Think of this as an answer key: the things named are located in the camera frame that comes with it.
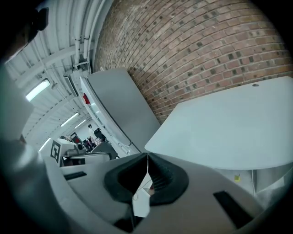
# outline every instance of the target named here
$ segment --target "brick wall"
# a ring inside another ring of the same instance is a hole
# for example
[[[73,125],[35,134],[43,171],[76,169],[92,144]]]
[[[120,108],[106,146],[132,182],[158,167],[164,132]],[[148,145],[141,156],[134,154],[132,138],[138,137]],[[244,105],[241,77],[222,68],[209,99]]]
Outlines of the brick wall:
[[[277,31],[244,0],[117,0],[100,67],[127,68],[160,123],[179,102],[293,74]]]

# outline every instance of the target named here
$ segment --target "ceiling light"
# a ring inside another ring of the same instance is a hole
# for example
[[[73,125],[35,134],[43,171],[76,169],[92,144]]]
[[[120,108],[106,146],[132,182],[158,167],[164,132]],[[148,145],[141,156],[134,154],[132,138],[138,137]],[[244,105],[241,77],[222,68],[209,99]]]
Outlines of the ceiling light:
[[[49,140],[51,140],[51,138],[49,138],[48,140],[46,140],[46,142],[42,145],[42,147],[39,149],[39,151],[41,151],[45,147],[45,145],[48,143]]]
[[[67,119],[62,125],[61,127],[63,127],[64,125],[66,125],[71,119],[73,119],[75,116],[78,116],[78,113],[75,113],[73,116],[71,116],[69,119]]]
[[[37,87],[35,87],[32,91],[30,91],[27,94],[26,98],[28,99],[28,101],[31,101],[32,99],[34,99],[36,95],[38,95],[48,86],[50,86],[50,82],[47,79],[43,80],[40,84],[38,84]]]
[[[84,122],[86,121],[86,119],[84,121],[82,121],[81,123],[79,123],[74,129],[78,128],[80,125],[82,125]]]

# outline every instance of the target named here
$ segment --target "white pipe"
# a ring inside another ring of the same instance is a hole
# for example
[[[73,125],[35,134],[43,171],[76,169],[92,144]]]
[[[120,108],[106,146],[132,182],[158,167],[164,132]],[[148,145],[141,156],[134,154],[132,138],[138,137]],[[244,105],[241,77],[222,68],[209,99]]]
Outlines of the white pipe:
[[[93,20],[93,24],[92,24],[92,29],[91,29],[91,34],[90,34],[90,38],[89,38],[88,46],[87,46],[87,48],[84,47],[84,51],[87,50],[87,54],[88,54],[88,55],[89,55],[89,53],[90,53],[90,48],[91,48],[91,43],[92,43],[92,35],[93,35],[93,31],[94,31],[94,29],[95,29],[95,27],[96,27],[96,23],[97,23],[98,17],[99,17],[99,15],[100,15],[100,12],[101,12],[101,10],[102,10],[102,8],[103,8],[105,2],[106,2],[106,0],[103,0],[103,1],[101,2],[100,6],[99,6],[99,9],[98,9],[98,11],[97,11],[97,13],[96,13],[95,19]]]
[[[75,64],[75,65],[76,65],[76,66],[79,66],[79,65],[82,65],[82,64],[87,64],[87,61],[86,61],[86,62],[77,63],[77,64]]]
[[[90,37],[91,28],[92,28],[92,21],[94,19],[95,12],[96,12],[96,9],[97,9],[97,6],[99,3],[101,3],[101,0],[93,0],[90,12],[88,13],[86,30],[84,33],[84,49],[83,49],[83,58],[84,59],[87,59],[87,47],[88,47],[88,40]]]
[[[80,51],[80,44],[81,44],[81,27],[83,16],[86,10],[87,0],[79,0],[77,6],[77,13],[75,19],[75,30],[74,30],[74,37],[75,37],[75,57],[74,63],[77,64],[79,62],[79,51]]]

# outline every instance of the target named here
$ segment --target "yellow label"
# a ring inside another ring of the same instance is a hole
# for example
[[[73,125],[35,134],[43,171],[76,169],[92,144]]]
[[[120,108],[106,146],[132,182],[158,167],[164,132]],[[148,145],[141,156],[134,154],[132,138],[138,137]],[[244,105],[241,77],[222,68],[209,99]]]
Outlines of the yellow label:
[[[235,182],[240,182],[240,175],[235,175],[234,180]]]

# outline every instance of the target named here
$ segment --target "white table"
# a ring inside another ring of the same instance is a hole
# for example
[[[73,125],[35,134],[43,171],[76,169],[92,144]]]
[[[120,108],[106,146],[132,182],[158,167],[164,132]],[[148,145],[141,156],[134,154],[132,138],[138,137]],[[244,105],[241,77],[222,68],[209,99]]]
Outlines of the white table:
[[[254,84],[178,104],[146,150],[228,170],[293,162],[293,79]]]

